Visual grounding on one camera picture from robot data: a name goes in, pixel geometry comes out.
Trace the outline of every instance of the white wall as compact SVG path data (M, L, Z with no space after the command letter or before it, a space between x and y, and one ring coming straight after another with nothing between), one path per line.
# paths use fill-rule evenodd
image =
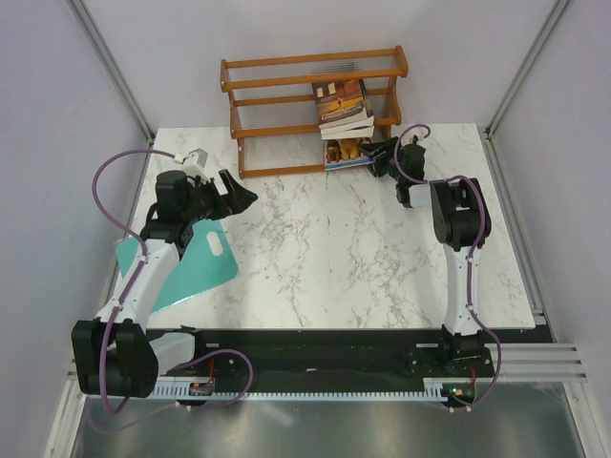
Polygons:
M611 430L611 3L573 2L496 136L558 336Z
M494 114L553 0L87 0L149 121L226 126L221 59L402 45L406 122Z
M76 320L100 305L113 230L91 179L106 157L144 146L63 0L0 1L0 442L41 456ZM103 178L125 217L141 160Z

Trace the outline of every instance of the stack of books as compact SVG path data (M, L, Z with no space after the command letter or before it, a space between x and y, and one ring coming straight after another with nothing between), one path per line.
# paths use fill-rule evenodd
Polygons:
M321 137L325 140L325 169L367 164L359 146L371 142L373 109L361 79L313 83Z

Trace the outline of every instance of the marble surface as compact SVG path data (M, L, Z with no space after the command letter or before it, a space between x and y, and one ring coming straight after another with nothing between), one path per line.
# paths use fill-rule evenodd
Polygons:
M248 168L321 161L320 136L246 140ZM507 226L474 124L433 124L427 178L479 178L493 221L480 267L480 316L490 327L534 326ZM210 154L206 174L237 173L237 143L227 128L160 129L155 148ZM133 221L139 231L155 200L152 156ZM221 181L217 183L224 191ZM240 271L228 283L153 314L149 328L438 328L447 273L430 209L404 209L394 181L365 169L243 182L259 200L222 221Z

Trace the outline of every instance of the teal mat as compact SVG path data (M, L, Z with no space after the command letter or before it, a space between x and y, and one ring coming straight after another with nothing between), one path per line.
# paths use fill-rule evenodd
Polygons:
M208 242L208 234L215 233L221 242L222 252L216 256ZM128 238L116 248L121 275L130 269L137 252L137 240ZM238 275L238 263L229 242L222 231L220 221L204 219L193 226L193 238L182 260L161 288L154 312L184 301L191 296L212 289L234 279Z

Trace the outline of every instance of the gray floor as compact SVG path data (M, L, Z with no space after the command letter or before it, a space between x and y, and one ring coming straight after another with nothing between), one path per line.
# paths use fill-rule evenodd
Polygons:
M101 427L118 427L163 405L132 401L110 419L98 400L88 403ZM206 412L172 408L111 436L86 423L73 458L583 456L559 385L499 385L471 413L413 403L244 402Z

